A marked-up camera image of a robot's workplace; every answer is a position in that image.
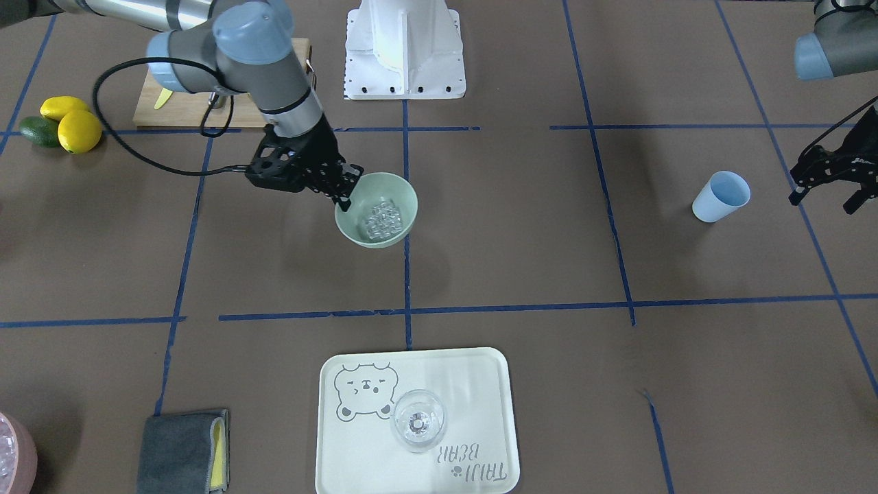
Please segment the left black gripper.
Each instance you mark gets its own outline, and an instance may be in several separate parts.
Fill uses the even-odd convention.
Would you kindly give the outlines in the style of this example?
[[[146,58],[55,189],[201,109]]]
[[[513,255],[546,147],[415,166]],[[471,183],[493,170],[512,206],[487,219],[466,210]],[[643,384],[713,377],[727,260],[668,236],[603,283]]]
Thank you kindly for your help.
[[[859,190],[843,204],[844,212],[853,215],[868,201],[877,198],[876,153],[875,123],[858,123],[835,152],[825,150],[821,145],[804,150],[790,170],[794,182],[794,190],[788,196],[790,204],[799,206],[818,185],[843,180],[859,185]]]

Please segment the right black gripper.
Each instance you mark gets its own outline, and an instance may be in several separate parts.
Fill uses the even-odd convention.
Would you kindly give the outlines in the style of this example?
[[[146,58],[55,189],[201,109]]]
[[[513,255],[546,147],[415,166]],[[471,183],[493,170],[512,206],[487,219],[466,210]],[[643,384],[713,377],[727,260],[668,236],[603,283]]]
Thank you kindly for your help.
[[[342,212],[351,208],[351,194],[363,176],[364,169],[354,163],[342,163],[332,126],[326,117],[299,137],[280,137],[277,143],[292,157],[285,161],[277,188],[285,193],[299,193],[310,188],[332,196]]]

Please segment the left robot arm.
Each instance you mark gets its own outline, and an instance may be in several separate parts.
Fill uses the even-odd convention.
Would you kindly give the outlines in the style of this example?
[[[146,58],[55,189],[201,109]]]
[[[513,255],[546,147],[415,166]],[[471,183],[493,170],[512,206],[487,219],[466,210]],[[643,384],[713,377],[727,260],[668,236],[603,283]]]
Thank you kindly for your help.
[[[794,48],[794,68],[800,80],[828,80],[877,69],[877,12],[875,1],[816,1],[814,28]],[[876,98],[822,132],[799,154],[790,170],[794,190],[788,197],[798,206],[819,185],[839,180],[859,190],[842,206],[853,215],[876,200]]]

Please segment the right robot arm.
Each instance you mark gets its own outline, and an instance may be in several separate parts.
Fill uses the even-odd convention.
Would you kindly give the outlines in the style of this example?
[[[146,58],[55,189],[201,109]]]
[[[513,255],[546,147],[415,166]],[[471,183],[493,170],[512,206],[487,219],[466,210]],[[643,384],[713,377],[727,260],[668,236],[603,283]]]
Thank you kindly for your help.
[[[294,51],[294,16],[283,1],[3,1],[2,26],[60,13],[120,19],[153,30],[142,58],[107,69],[148,66],[175,93],[247,95],[264,118],[264,135],[244,173],[255,187],[329,197],[343,212],[363,168],[340,153],[319,97]]]

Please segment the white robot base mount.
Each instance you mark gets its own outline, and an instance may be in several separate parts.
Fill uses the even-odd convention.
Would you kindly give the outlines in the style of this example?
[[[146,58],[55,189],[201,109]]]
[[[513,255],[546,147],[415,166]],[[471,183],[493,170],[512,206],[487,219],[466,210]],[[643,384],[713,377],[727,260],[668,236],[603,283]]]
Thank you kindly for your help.
[[[343,97],[463,98],[461,21],[445,1],[363,1],[346,22]]]

